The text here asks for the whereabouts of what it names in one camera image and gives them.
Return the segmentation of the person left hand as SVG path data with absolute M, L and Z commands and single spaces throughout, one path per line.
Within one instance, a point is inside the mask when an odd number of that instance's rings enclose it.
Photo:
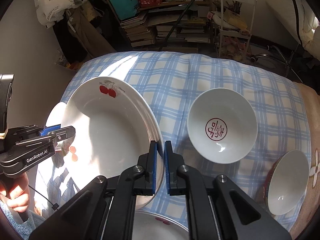
M 7 206 L 16 212 L 23 213 L 28 210 L 30 204 L 29 179 L 26 173 L 21 174 L 14 180 L 13 186 L 9 191 L 5 189 L 1 181 L 1 194 L 6 196 L 9 193 Z

